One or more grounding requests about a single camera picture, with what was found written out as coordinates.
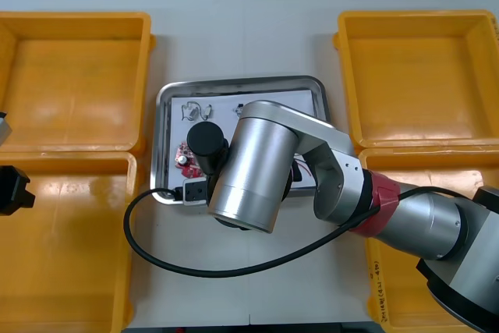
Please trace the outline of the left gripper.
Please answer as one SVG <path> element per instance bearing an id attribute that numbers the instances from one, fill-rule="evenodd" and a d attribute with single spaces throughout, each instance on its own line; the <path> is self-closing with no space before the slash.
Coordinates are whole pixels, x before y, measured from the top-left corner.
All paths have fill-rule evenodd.
<path id="1" fill-rule="evenodd" d="M 32 208 L 35 196 L 27 190 L 28 176 L 12 165 L 1 167 L 1 215 L 12 215 L 20 208 Z"/>

